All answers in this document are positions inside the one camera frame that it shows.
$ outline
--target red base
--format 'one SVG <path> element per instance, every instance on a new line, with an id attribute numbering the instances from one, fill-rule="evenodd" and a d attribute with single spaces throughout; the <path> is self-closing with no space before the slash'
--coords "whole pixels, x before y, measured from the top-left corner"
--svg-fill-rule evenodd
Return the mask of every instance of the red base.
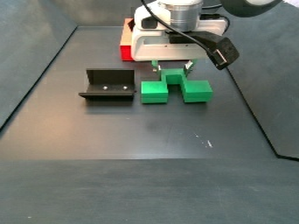
<path id="1" fill-rule="evenodd" d="M 132 61 L 131 56 L 131 40 L 132 40 L 132 32 L 128 27 L 128 23 L 132 21 L 132 18 L 127 18 L 124 22 L 124 29 L 123 29 L 123 35 L 121 40 L 119 44 L 119 50 L 120 50 L 120 58 L 121 60 L 129 60 Z"/>

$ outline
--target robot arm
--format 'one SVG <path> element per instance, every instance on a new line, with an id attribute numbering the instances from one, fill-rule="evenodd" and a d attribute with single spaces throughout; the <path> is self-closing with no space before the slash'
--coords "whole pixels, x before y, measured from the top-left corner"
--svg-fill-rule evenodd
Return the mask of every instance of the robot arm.
<path id="1" fill-rule="evenodd" d="M 271 10 L 281 0 L 220 0 L 225 11 L 236 17 L 253 17 Z"/>
<path id="2" fill-rule="evenodd" d="M 225 21 L 200 20 L 203 1 L 156 0 L 145 4 L 145 0 L 141 0 L 143 7 L 135 12 L 132 35 L 135 60 L 187 60 L 208 56 L 219 70 L 233 63 L 239 52 L 229 39 L 221 37 Z M 220 2 L 232 15 L 253 17 L 275 7 L 281 0 Z"/>

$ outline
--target white speck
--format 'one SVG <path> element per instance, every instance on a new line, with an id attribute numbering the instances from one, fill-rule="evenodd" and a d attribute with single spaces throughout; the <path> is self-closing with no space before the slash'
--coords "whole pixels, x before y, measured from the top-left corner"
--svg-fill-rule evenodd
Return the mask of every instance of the white speck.
<path id="1" fill-rule="evenodd" d="M 212 145 L 211 145 L 211 141 L 208 140 L 208 145 L 209 145 L 209 147 L 212 148 Z"/>
<path id="2" fill-rule="evenodd" d="M 259 192 L 259 190 L 253 186 L 249 186 L 248 188 L 251 188 L 255 192 Z"/>

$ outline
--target black cable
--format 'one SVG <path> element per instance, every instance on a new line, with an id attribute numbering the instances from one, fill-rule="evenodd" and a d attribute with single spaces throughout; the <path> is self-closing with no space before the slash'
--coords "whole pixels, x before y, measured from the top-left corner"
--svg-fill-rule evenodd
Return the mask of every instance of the black cable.
<path id="1" fill-rule="evenodd" d="M 225 33 L 227 30 L 229 29 L 229 18 L 225 17 L 225 16 L 223 16 L 223 15 L 219 15 L 219 16 L 227 20 L 227 27 L 225 27 L 225 30 L 224 30 L 224 32 L 223 32 L 223 33 Z"/>
<path id="2" fill-rule="evenodd" d="M 221 4 L 216 4 L 216 5 L 212 5 L 212 6 L 205 6 L 205 7 L 201 7 L 203 10 L 213 10 L 213 9 L 217 9 L 221 7 Z"/>
<path id="3" fill-rule="evenodd" d="M 185 33 L 183 33 L 181 31 L 176 30 L 175 28 L 172 28 L 151 11 L 149 7 L 145 4 L 144 0 L 140 0 L 143 3 L 144 8 L 147 9 L 148 13 L 151 14 L 151 16 L 153 17 L 153 19 L 165 27 L 168 28 L 171 31 L 176 32 L 177 34 L 180 34 L 183 37 L 185 37 L 188 40 L 191 40 L 197 46 L 200 46 L 204 51 L 207 52 L 207 54 L 212 55 L 211 49 L 195 38 L 192 38 L 189 35 L 187 35 Z"/>
<path id="4" fill-rule="evenodd" d="M 213 13 L 213 14 L 203 13 L 203 14 L 200 14 L 200 19 L 201 19 L 201 20 L 207 20 L 207 19 L 219 19 L 219 18 L 224 18 L 225 21 L 227 21 L 227 27 L 225 27 L 225 30 L 224 30 L 224 32 L 223 32 L 223 33 L 225 33 L 225 31 L 227 31 L 228 28 L 229 28 L 229 18 L 225 17 L 225 16 L 223 16 L 223 15 L 220 15 L 220 14 L 217 14 L 217 13 Z"/>

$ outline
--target black bracket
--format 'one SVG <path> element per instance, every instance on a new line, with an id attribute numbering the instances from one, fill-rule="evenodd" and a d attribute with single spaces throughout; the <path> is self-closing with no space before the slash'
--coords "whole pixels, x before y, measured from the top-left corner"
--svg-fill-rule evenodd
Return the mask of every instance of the black bracket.
<path id="1" fill-rule="evenodd" d="M 135 70 L 125 69 L 87 69 L 88 90 L 79 93 L 85 99 L 111 97 L 135 97 Z"/>

